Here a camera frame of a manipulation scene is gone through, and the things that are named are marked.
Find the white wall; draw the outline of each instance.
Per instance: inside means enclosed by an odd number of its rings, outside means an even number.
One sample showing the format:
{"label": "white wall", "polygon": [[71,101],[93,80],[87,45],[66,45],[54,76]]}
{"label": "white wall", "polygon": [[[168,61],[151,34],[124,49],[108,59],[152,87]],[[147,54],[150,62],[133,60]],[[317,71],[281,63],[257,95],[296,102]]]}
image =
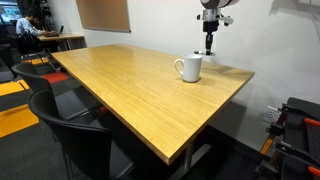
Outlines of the white wall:
{"label": "white wall", "polygon": [[[243,0],[222,10],[235,22],[215,34],[215,61],[256,74],[212,126],[259,150],[267,105],[280,107],[290,96],[320,103],[319,1]],[[49,4],[55,24],[83,33],[88,47],[126,43],[177,55],[204,47],[199,0],[128,0],[132,33],[82,29],[76,1]]]}

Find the mug handle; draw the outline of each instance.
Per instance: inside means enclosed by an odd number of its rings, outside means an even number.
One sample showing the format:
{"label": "mug handle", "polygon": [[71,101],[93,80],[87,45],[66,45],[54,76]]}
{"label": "mug handle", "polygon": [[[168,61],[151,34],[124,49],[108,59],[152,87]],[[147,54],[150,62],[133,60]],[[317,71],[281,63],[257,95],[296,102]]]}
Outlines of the mug handle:
{"label": "mug handle", "polygon": [[178,72],[181,76],[183,76],[183,71],[179,71],[179,70],[177,69],[177,63],[178,63],[178,62],[181,62],[181,63],[182,63],[182,66],[184,66],[184,61],[183,61],[183,59],[177,59],[177,60],[174,62],[174,67],[176,68],[177,72]]}

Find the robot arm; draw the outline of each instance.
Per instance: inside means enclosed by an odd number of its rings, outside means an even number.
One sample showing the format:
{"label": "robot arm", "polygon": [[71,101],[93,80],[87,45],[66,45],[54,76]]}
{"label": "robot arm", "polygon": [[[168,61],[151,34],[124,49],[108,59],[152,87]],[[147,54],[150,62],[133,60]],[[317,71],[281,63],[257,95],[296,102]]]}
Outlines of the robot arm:
{"label": "robot arm", "polygon": [[220,8],[233,5],[239,0],[200,0],[203,10],[203,32],[207,32],[206,36],[206,55],[211,55],[211,45],[213,35],[212,32],[218,30],[219,20],[222,20],[225,25],[233,22],[230,17],[224,17],[220,13]]}

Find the wooden table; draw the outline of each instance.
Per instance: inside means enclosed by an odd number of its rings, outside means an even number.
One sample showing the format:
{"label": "wooden table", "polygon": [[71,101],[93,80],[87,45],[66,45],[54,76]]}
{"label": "wooden table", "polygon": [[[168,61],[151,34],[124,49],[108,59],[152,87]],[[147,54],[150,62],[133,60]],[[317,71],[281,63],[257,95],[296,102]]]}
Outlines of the wooden table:
{"label": "wooden table", "polygon": [[123,44],[52,55],[168,165],[254,75],[203,62],[186,83],[180,56]]}
{"label": "wooden table", "polygon": [[62,40],[65,42],[67,50],[71,50],[69,40],[81,39],[81,38],[84,38],[84,36],[80,34],[66,33],[66,34],[60,34],[59,36],[56,36],[56,37],[37,36],[37,38],[39,39],[39,41],[42,41],[42,42]]}

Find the desk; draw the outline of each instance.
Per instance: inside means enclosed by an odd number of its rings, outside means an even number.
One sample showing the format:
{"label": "desk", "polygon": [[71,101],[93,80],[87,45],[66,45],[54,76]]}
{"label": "desk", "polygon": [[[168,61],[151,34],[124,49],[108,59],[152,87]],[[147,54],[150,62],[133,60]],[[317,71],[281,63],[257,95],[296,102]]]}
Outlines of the desk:
{"label": "desk", "polygon": [[123,44],[52,56],[168,165],[254,75],[203,62],[186,83],[180,56]]}
{"label": "desk", "polygon": [[69,34],[61,34],[60,36],[57,36],[57,37],[37,36],[37,38],[39,39],[39,41],[42,41],[42,42],[63,40],[65,42],[67,49],[71,50],[69,39],[81,39],[81,38],[84,38],[84,36],[79,34],[69,33]]}

